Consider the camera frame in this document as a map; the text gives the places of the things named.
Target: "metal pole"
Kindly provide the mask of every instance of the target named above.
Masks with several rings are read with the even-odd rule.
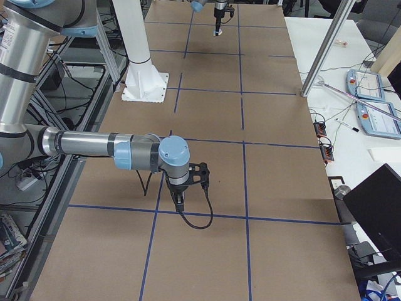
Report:
[[[117,64],[115,62],[112,51],[110,50],[110,44],[108,43],[107,35],[102,24],[102,19],[99,15],[98,10],[96,10],[97,20],[98,20],[98,34],[96,35],[96,40],[99,43],[100,52],[102,53],[107,68],[110,71],[110,76],[112,77],[113,83],[116,84],[120,78],[120,72],[118,70]]]
[[[302,86],[301,95],[307,97],[310,90],[312,89],[313,83],[316,77],[319,75],[321,67],[325,63],[328,53],[333,45],[335,38],[341,30],[345,20],[351,12],[352,6],[355,0],[342,0],[340,6],[337,9],[337,13],[331,22],[331,25],[327,31],[325,39],[323,40],[319,52],[312,64],[311,70],[306,77],[305,83]]]
[[[382,113],[382,114],[384,114],[386,116],[389,116],[391,119],[393,119],[395,121],[401,122],[401,118],[398,118],[397,116],[394,116],[394,115],[392,115],[390,113],[387,113],[386,111],[383,111],[383,110],[375,107],[374,105],[371,105],[370,103],[368,103],[368,102],[366,102],[366,101],[364,101],[362,99],[359,99],[359,98],[357,98],[357,97],[355,97],[355,96],[353,96],[351,94],[345,93],[345,92],[343,92],[343,91],[341,91],[341,90],[339,90],[339,89],[337,89],[335,87],[327,85],[326,83],[322,83],[322,85],[325,86],[326,88],[329,88],[330,90],[333,90],[333,91],[339,93],[339,94],[342,94],[342,95],[345,95],[347,97],[350,97],[350,98],[354,99],[354,101],[359,102],[359,103],[363,104],[366,107],[372,108],[372,109],[376,110],[377,112],[380,112],[380,113]]]

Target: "cardboard table surface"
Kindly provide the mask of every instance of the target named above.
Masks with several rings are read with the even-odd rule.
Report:
[[[213,37],[212,4],[154,1],[165,101],[116,93],[100,130],[187,139],[211,170],[212,226],[188,227],[160,174],[143,197],[135,172],[88,159],[32,301],[359,300],[282,10],[234,7]],[[200,187],[185,211],[209,219]]]

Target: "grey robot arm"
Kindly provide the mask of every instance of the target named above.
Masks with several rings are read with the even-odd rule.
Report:
[[[118,5],[118,16],[118,11],[124,10],[124,0],[113,2]],[[154,73],[155,68],[149,58],[139,1],[135,0],[131,5],[139,16],[135,29],[140,41],[132,43],[129,36],[131,49],[127,47],[127,53],[130,66],[133,66],[131,72],[138,73],[135,68],[138,65],[141,73],[154,78],[155,74],[159,74]],[[184,191],[190,185],[202,186],[211,208],[207,196],[209,170],[205,163],[189,162],[189,148],[183,138],[64,131],[23,123],[49,39],[59,34],[96,35],[96,0],[8,0],[4,8],[9,23],[0,46],[0,170],[39,156],[79,154],[112,157],[121,169],[162,171],[177,212],[193,228],[209,226],[212,214],[205,227],[190,224],[183,215]],[[147,91],[147,87],[141,86],[141,90]]]
[[[199,13],[207,3],[207,0],[189,0],[189,1],[190,1],[190,6],[192,7],[195,13]],[[234,12],[235,9],[233,8],[232,5],[231,6],[229,5],[228,0],[214,1],[214,17],[216,18],[216,27],[213,32],[214,36],[219,36],[222,34],[221,24],[222,20],[226,16],[226,13],[229,13],[230,18],[233,18]]]

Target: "white table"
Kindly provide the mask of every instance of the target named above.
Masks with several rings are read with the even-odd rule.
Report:
[[[286,18],[286,24],[302,79],[306,78],[306,74],[304,73],[309,71],[327,29],[330,26],[330,22],[330,19]],[[352,20],[346,21],[337,38],[346,41],[348,45],[345,48],[333,46],[322,70],[360,64],[363,60],[366,60],[366,56],[371,53],[371,49],[363,39],[355,22]],[[327,84],[342,91],[346,91],[346,73],[349,69],[350,68],[342,68],[324,71],[321,72],[320,75]],[[382,80],[385,86],[390,85],[387,78],[382,78]],[[395,108],[401,109],[401,100],[398,98],[397,94],[386,92],[385,98],[386,101],[392,102]],[[349,106],[351,102],[352,100],[350,98],[343,97],[322,87],[313,88],[308,95],[309,107],[321,113],[327,119]],[[337,117],[342,119],[345,112],[346,111]],[[355,106],[348,112],[344,121],[361,129],[358,123]],[[335,118],[326,123],[326,131],[332,142],[334,142],[335,132],[338,126],[339,123],[335,121]],[[353,189],[385,163],[374,161],[368,153],[369,149],[374,147],[400,146],[401,140],[367,136],[362,129],[356,133],[347,127],[341,126],[338,130],[335,142],[333,154],[335,161],[329,163],[326,167],[327,175],[342,176],[346,185]],[[388,161],[387,163],[398,174],[401,174],[401,162]],[[371,242],[359,225],[356,224],[354,228],[357,231],[357,236],[360,241]],[[401,295],[400,287],[397,287],[397,291],[398,295]]]

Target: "silver arm tube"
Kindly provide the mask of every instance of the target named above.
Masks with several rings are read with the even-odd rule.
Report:
[[[9,23],[0,46],[0,132],[15,134],[26,131],[23,117],[36,77],[49,39],[59,33],[5,9]]]
[[[152,172],[163,169],[169,175],[170,182],[175,185],[186,182],[189,176],[189,150],[186,142],[177,155],[172,153],[171,144],[164,147],[168,149],[164,152],[167,155],[161,157],[159,154],[161,139],[154,134],[74,132],[48,127],[43,131],[40,139],[43,152],[49,156],[77,154],[113,157],[116,166],[121,169]],[[177,161],[172,158],[174,156],[177,156],[179,163],[176,164]]]

